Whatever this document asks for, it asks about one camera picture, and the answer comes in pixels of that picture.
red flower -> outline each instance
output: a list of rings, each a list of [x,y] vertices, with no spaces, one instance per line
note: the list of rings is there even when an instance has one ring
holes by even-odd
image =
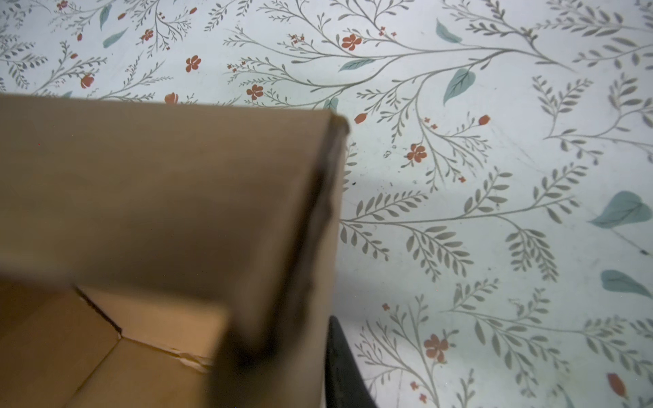
[[[192,58],[187,58],[186,63],[188,66],[186,67],[186,72],[191,72],[191,69],[198,69],[200,62],[202,62],[202,59],[198,58],[197,55],[193,55]]]
[[[628,396],[626,395],[626,385],[621,381],[621,378],[619,378],[617,374],[608,374],[608,384],[610,384],[610,388],[612,388],[615,394],[628,399]]]
[[[408,160],[415,160],[419,163],[426,157],[426,148],[424,146],[412,144],[410,145],[410,150],[411,151],[406,155]]]
[[[145,30],[145,34],[141,36],[141,40],[147,41],[150,38],[154,37],[154,31],[153,30]]]
[[[359,114],[357,117],[354,118],[354,122],[356,124],[362,123],[365,119],[367,119],[367,114]]]
[[[363,42],[362,39],[358,39],[355,34],[352,34],[342,39],[342,48],[348,48],[349,51],[353,51],[361,42]]]
[[[168,105],[174,105],[177,103],[178,100],[179,100],[179,95],[177,95],[175,92],[165,95],[165,102]]]
[[[444,362],[445,360],[445,351],[449,349],[449,342],[447,339],[440,341],[435,334],[431,335],[431,338],[424,341],[424,347],[426,347],[426,356],[429,358],[437,358],[438,362]]]
[[[247,94],[251,95],[251,100],[256,101],[257,98],[260,98],[263,96],[263,87],[254,85],[251,87],[251,89],[247,90]]]
[[[90,74],[86,74],[86,76],[82,78],[82,89],[90,87],[94,80],[95,79]]]

floral patterned surface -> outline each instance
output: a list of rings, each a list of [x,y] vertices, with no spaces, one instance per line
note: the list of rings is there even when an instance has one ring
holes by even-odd
[[[0,10],[2,92],[350,119],[334,309],[380,407],[653,407],[652,3]]]

orange flower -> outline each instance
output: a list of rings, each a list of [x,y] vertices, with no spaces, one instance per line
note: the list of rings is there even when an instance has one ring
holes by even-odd
[[[356,124],[362,123],[365,119],[367,119],[367,114],[359,114],[357,117],[354,118],[354,122]]]
[[[200,62],[202,62],[202,59],[198,58],[197,55],[193,55],[192,58],[187,58],[186,63],[188,66],[186,67],[186,72],[191,72],[191,69],[198,69]]]
[[[352,34],[342,39],[342,48],[348,48],[349,51],[353,51],[361,42],[363,42],[362,39],[358,39],[355,34]]]
[[[145,30],[145,34],[141,36],[141,40],[149,40],[150,38],[154,37],[154,31],[152,30]]]
[[[406,155],[408,160],[415,160],[419,163],[426,157],[426,148],[424,146],[412,144],[410,145],[410,150],[411,151]]]
[[[177,103],[178,100],[179,100],[179,95],[177,95],[175,92],[165,95],[165,102],[168,105],[174,105]]]
[[[251,89],[247,90],[247,94],[251,95],[251,100],[256,101],[257,98],[260,98],[263,96],[263,87],[254,85],[251,87]]]
[[[437,358],[438,362],[444,362],[445,353],[444,351],[449,349],[449,342],[447,339],[440,341],[435,334],[431,335],[431,338],[424,341],[424,347],[426,347],[426,356],[429,358]]]
[[[86,74],[86,76],[82,78],[82,89],[90,87],[94,80],[95,79],[90,74]]]

cardboard box flap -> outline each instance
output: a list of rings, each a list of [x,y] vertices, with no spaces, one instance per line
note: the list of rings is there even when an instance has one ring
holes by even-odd
[[[205,377],[167,353],[122,339],[66,408],[203,408]]]
[[[0,407],[64,406],[118,333],[71,291],[5,281],[0,288]]]
[[[229,325],[229,312],[215,302],[126,291],[80,290],[131,340],[210,364]]]
[[[0,120],[0,272],[221,300],[244,343],[264,347],[298,251],[320,236],[301,226],[330,209],[316,184],[346,123],[7,96]]]

